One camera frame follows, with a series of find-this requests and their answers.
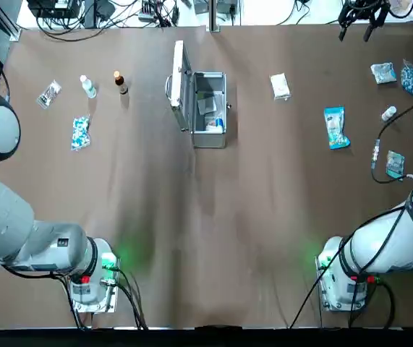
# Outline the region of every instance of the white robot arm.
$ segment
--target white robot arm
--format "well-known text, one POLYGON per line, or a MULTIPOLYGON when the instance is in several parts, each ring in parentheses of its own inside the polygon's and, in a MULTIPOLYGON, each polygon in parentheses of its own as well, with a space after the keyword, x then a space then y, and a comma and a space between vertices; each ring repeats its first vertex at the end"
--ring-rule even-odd
POLYGON ((353 308, 361 309, 367 282, 359 274, 413 269, 413 196, 357 229, 350 240, 329 239, 315 262, 325 309, 350 311, 353 298, 353 308))
MULTIPOLYGON (((21 131, 12 107, 0 96, 0 161, 12 156, 21 131)), ((34 219, 31 206, 0 182, 0 266, 10 272, 64 275, 78 312, 113 312, 118 260, 103 239, 86 237, 73 223, 34 219)))

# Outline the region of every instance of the white bottle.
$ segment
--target white bottle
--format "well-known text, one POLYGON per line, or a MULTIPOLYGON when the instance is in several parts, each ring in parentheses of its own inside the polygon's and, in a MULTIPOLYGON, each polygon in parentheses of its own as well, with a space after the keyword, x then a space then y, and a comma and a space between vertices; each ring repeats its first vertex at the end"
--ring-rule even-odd
POLYGON ((93 86, 92 81, 89 80, 85 75, 82 75, 80 80, 82 83, 82 89, 84 89, 89 98, 94 99, 94 97, 97 96, 97 90, 93 86))
POLYGON ((381 115, 381 119, 383 121, 388 121, 396 112, 397 110, 394 106, 389 106, 388 109, 381 115))

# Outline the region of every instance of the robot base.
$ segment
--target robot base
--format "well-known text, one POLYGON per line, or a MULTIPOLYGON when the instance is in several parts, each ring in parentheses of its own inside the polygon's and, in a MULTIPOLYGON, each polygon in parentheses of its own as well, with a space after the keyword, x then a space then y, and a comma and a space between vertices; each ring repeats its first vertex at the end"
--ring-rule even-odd
POLYGON ((118 281, 118 272, 103 268, 104 265, 119 267, 119 259, 111 251, 110 245, 103 239, 94 239, 97 246, 97 264, 88 283, 76 284, 71 282, 71 299, 73 308, 79 313, 115 312, 118 287, 105 286, 102 279, 118 281))
MULTIPOLYGON (((315 258, 317 278, 322 274, 323 268, 333 259, 339 249, 341 237, 332 237, 327 241, 323 252, 315 258)), ((339 259, 336 258, 323 274, 319 283, 319 295, 322 307, 325 311, 345 312, 351 311, 352 297, 355 281, 346 276, 341 269, 339 259)), ((353 311, 363 308, 367 295, 367 284, 357 284, 356 302, 352 306, 353 311)))

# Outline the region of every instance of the case handle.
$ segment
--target case handle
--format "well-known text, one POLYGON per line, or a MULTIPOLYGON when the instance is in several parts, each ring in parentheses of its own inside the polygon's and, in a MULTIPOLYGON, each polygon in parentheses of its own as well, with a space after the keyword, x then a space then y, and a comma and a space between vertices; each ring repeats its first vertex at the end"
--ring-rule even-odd
POLYGON ((172 74, 166 78, 166 84, 164 85, 164 92, 169 101, 171 101, 171 98, 169 97, 168 90, 171 89, 171 81, 172 81, 172 74))

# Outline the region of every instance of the metal toolbox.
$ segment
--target metal toolbox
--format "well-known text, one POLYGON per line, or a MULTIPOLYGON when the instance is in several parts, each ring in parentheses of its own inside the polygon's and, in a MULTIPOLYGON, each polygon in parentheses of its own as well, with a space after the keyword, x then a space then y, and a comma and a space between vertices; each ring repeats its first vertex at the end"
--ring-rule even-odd
POLYGON ((190 132, 196 148, 224 148, 227 133, 226 74, 193 72, 184 41, 174 49, 166 96, 182 132, 190 132))

